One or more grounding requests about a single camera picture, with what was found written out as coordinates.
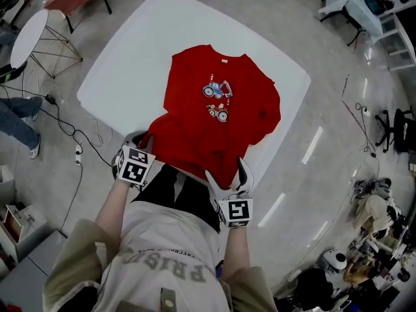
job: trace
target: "shoe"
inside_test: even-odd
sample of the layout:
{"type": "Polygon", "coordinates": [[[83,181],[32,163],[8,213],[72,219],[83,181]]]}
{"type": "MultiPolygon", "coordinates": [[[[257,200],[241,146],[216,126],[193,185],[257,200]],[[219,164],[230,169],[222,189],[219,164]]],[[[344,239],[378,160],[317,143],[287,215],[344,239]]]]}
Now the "shoe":
{"type": "Polygon", "coordinates": [[[38,145],[36,146],[36,148],[34,148],[34,149],[32,149],[32,150],[31,150],[31,155],[30,155],[30,158],[31,158],[31,159],[35,159],[35,158],[37,158],[37,156],[38,156],[38,154],[39,154],[40,141],[41,141],[41,138],[40,138],[40,134],[39,134],[39,143],[38,143],[38,145]]]}
{"type": "Polygon", "coordinates": [[[32,121],[33,122],[37,121],[38,117],[39,117],[39,111],[34,116],[32,116],[32,121]]]}

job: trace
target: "desk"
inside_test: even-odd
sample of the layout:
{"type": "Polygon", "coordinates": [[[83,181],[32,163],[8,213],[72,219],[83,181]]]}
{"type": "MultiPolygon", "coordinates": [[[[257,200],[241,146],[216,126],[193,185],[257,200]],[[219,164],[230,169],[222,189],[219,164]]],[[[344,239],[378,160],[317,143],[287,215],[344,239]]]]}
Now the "desk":
{"type": "Polygon", "coordinates": [[[34,16],[32,16],[30,20],[25,24],[25,26],[20,31],[19,36],[13,45],[12,56],[10,58],[10,65],[13,68],[19,68],[21,65],[25,63],[25,61],[29,57],[31,57],[35,61],[35,63],[37,63],[39,67],[41,67],[41,69],[43,69],[45,73],[48,74],[48,76],[51,79],[54,79],[57,75],[67,70],[69,67],[72,67],[74,64],[77,64],[78,62],[82,62],[83,58],[79,55],[79,53],[71,44],[69,39],[67,39],[66,37],[64,37],[59,32],[52,29],[46,24],[48,16],[49,14],[46,9],[40,10],[34,16]],[[41,38],[45,29],[53,36],[53,38],[41,38]],[[43,52],[43,51],[35,51],[34,49],[36,48],[40,40],[54,40],[54,41],[61,42],[68,50],[71,51],[71,53],[73,53],[73,55],[75,55],[75,57],[63,55],[62,52],[60,54],[55,54],[55,53],[49,53],[49,52],[43,52]],[[76,60],[76,62],[74,62],[72,65],[68,66],[67,68],[64,68],[58,73],[56,72],[56,65],[55,65],[55,68],[53,69],[52,73],[49,73],[43,67],[40,61],[36,58],[34,53],[42,54],[42,55],[64,57],[67,59],[74,59],[76,60]]]}
{"type": "Polygon", "coordinates": [[[264,38],[195,0],[146,0],[122,25],[78,91],[81,106],[123,136],[147,130],[163,115],[172,55],[211,44],[224,55],[246,53],[276,83],[281,121],[250,146],[244,160],[255,186],[289,130],[311,79],[297,63],[264,38]]]}
{"type": "Polygon", "coordinates": [[[380,19],[371,12],[364,0],[326,0],[325,7],[318,10],[318,12],[323,14],[340,12],[344,7],[348,14],[371,36],[381,36],[383,34],[380,19]]]}

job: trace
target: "white round table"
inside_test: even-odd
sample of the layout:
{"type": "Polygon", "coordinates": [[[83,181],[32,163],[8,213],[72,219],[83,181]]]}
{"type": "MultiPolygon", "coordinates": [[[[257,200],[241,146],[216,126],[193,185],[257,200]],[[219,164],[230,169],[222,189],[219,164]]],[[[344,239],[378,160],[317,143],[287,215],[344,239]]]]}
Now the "white round table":
{"type": "Polygon", "coordinates": [[[10,65],[19,68],[30,57],[32,51],[44,33],[48,13],[46,9],[37,12],[25,24],[14,43],[10,65]]]}

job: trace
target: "sleeve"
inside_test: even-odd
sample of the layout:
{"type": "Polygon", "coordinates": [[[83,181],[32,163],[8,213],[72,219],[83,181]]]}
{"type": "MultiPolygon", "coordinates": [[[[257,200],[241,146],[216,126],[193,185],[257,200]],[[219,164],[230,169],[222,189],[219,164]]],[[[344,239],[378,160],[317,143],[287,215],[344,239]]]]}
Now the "sleeve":
{"type": "Polygon", "coordinates": [[[181,112],[183,102],[187,98],[187,89],[194,82],[192,70],[188,64],[191,54],[193,54],[192,49],[187,49],[172,56],[163,103],[163,107],[169,113],[181,112]]]}
{"type": "Polygon", "coordinates": [[[117,254],[112,239],[95,223],[78,221],[68,237],[48,277],[43,290],[44,311],[53,306],[82,282],[97,282],[101,279],[103,267],[97,253],[97,243],[104,244],[107,264],[117,254]]]}
{"type": "Polygon", "coordinates": [[[231,305],[235,311],[277,311],[272,292],[260,267],[238,271],[227,284],[231,289],[231,305]]]}
{"type": "Polygon", "coordinates": [[[261,91],[261,102],[255,118],[250,144],[254,145],[262,141],[269,133],[273,132],[280,121],[280,96],[274,82],[267,78],[261,91]]]}

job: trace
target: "gray floor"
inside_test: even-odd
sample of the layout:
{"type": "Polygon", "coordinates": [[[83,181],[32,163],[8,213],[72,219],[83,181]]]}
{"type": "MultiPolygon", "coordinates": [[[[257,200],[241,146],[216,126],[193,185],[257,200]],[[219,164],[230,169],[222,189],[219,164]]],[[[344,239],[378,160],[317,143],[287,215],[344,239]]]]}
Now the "gray floor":
{"type": "MultiPolygon", "coordinates": [[[[18,21],[22,26],[43,0],[34,0],[18,21]]],[[[77,26],[70,35],[84,61],[56,79],[63,98],[61,116],[82,128],[97,142],[95,123],[82,108],[76,93],[95,59],[121,24],[144,0],[109,0],[113,14],[107,13],[102,0],[96,0],[73,16],[77,26]]],[[[363,151],[365,137],[344,106],[343,100],[361,121],[356,103],[366,105],[370,118],[364,117],[372,143],[382,131],[374,115],[382,109],[394,114],[396,108],[407,109],[409,103],[397,75],[389,73],[385,51],[360,36],[357,49],[347,47],[355,35],[342,16],[324,23],[318,21],[321,0],[199,0],[245,24],[272,42],[311,76],[312,83],[289,133],[270,163],[263,180],[254,192],[255,214],[249,229],[252,263],[262,266],[270,285],[276,285],[301,262],[307,263],[325,248],[346,248],[355,233],[350,223],[353,174],[356,177],[388,176],[393,181],[393,197],[404,214],[415,193],[414,181],[408,172],[407,155],[393,150],[380,160],[363,151]],[[302,159],[318,129],[322,136],[306,164],[302,159]],[[257,227],[281,193],[285,198],[264,227],[257,227]]],[[[68,34],[66,22],[57,14],[51,18],[57,30],[68,34]]],[[[38,91],[44,73],[29,63],[25,74],[27,90],[38,91]]],[[[42,93],[57,89],[45,83],[42,93]]],[[[44,103],[44,108],[56,108],[44,103]]],[[[75,142],[62,133],[56,121],[41,114],[36,128],[42,134],[39,158],[31,161],[24,146],[0,135],[0,163],[11,166],[16,175],[19,199],[33,203],[43,211],[50,223],[59,228],[79,180],[80,169],[74,164],[75,142]]],[[[100,124],[104,142],[110,137],[108,127],[100,124]]],[[[122,137],[114,134],[111,143],[99,149],[106,160],[117,152],[122,137]]],[[[97,215],[111,187],[112,176],[94,151],[85,145],[84,175],[63,228],[69,233],[80,218],[97,215]]]]}

